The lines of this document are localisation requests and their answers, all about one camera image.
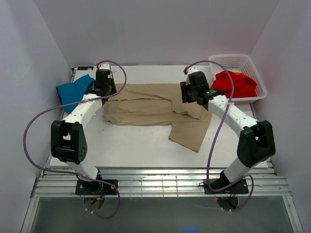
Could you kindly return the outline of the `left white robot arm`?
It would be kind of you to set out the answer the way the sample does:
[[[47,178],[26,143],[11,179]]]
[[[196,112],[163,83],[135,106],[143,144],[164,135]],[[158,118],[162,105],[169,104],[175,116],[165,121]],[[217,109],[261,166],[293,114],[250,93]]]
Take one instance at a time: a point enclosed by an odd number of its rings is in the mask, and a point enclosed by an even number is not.
[[[84,103],[78,104],[62,121],[55,120],[51,125],[52,157],[66,163],[78,177],[96,179],[99,170],[87,159],[87,142],[84,127],[106,102],[105,99],[90,100],[115,94],[116,86],[110,65],[96,71],[96,79],[87,86],[83,95]]]

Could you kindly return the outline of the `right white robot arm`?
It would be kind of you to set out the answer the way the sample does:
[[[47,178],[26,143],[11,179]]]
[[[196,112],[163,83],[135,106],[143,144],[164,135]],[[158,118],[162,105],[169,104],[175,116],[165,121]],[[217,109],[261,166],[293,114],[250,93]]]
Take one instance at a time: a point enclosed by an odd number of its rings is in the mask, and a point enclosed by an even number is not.
[[[273,128],[269,121],[258,121],[245,114],[234,105],[221,91],[211,89],[203,72],[188,68],[187,76],[181,82],[182,101],[196,102],[205,110],[221,119],[238,136],[236,159],[220,173],[218,179],[207,181],[212,192],[220,192],[243,179],[259,163],[267,160],[276,152]]]

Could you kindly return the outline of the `beige t shirt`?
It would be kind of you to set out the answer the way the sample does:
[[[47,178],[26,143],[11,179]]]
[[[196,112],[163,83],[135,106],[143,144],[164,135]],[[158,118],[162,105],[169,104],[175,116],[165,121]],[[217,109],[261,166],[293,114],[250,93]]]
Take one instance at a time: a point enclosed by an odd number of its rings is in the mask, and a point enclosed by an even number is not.
[[[198,152],[212,114],[197,103],[183,103],[176,83],[117,84],[122,91],[104,104],[103,119],[114,125],[171,125],[169,139]]]

